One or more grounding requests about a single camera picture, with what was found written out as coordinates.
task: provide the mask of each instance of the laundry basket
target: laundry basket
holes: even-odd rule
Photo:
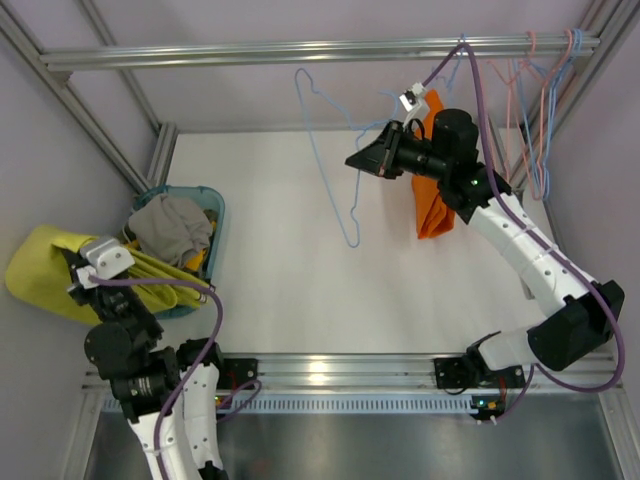
[[[220,243],[220,234],[222,232],[222,226],[224,225],[224,200],[222,199],[222,195],[209,187],[171,187],[169,185],[162,185],[160,187],[152,188],[140,195],[133,204],[133,210],[140,210],[149,203],[153,197],[161,193],[167,193],[175,197],[190,198],[203,210],[213,210],[218,213],[216,231],[213,234],[211,247],[209,248],[207,257],[205,258],[206,268],[204,269],[204,278],[202,278],[205,282],[211,283],[218,244]],[[163,312],[157,312],[155,315],[158,319],[176,318],[188,315],[193,311],[194,309],[191,307],[177,306]]]

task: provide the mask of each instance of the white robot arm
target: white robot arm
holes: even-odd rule
[[[401,97],[413,110],[423,108],[418,85]],[[439,112],[432,140],[416,138],[410,126],[421,122],[411,111],[410,118],[404,125],[390,121],[376,140],[345,163],[381,178],[395,179],[406,171],[437,180],[444,203],[500,252],[548,317],[540,325],[497,332],[476,342],[457,364],[473,370],[463,376],[486,380],[492,372],[528,364],[559,371],[606,343],[612,336],[609,317],[618,318],[624,300],[618,284],[600,285],[575,267],[528,218],[504,179],[477,161],[478,128],[468,113]],[[477,384],[472,380],[467,386]]]
[[[216,431],[218,367],[223,368],[224,359],[215,343],[200,362],[197,359],[209,344],[207,339],[187,341],[177,351],[171,347],[154,350],[162,327],[131,287],[95,283],[122,278],[134,263],[116,239],[103,237],[79,254],[63,253],[74,280],[69,293],[79,304],[90,305],[102,322],[87,334],[85,354],[100,377],[111,384],[153,478],[227,480]],[[194,364],[175,402],[159,418]]]

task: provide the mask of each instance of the yellow towel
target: yellow towel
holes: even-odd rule
[[[13,296],[58,315],[89,325],[99,323],[88,305],[78,306],[67,293],[71,285],[69,266],[60,249],[77,252],[97,237],[42,225],[33,230],[13,255],[5,274],[7,288]],[[135,249],[129,248],[135,265],[129,269],[131,278],[177,278],[207,286],[207,283],[182,270],[171,267]],[[137,285],[133,287],[152,313],[176,305],[200,306],[200,294],[187,287],[171,285]]]

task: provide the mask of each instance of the white bracket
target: white bracket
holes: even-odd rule
[[[86,267],[76,270],[78,281],[85,289],[98,286],[89,280],[90,276],[103,279],[114,278],[136,263],[131,252],[113,237],[100,237],[82,247],[79,253],[89,262]]]
[[[414,118],[424,118],[429,112],[429,107],[424,99],[425,93],[424,86],[421,83],[415,83],[409,90],[400,95],[400,103],[407,111],[403,126],[409,125],[409,122]]]
[[[214,467],[224,469],[216,427],[215,398],[219,377],[220,372],[213,363],[207,366],[200,364],[183,390],[184,426],[191,456],[198,469],[204,468],[209,461]]]

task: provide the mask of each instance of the orange towel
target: orange towel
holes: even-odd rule
[[[425,100],[429,106],[429,113],[423,123],[427,137],[431,138],[434,118],[436,113],[444,110],[444,105],[435,90],[429,90]],[[419,135],[420,131],[418,130],[416,131],[416,136]],[[411,186],[416,198],[416,231],[418,232],[418,238],[435,238],[451,230],[455,220],[455,212],[442,201],[438,192],[438,182],[431,178],[414,175],[411,179]]]

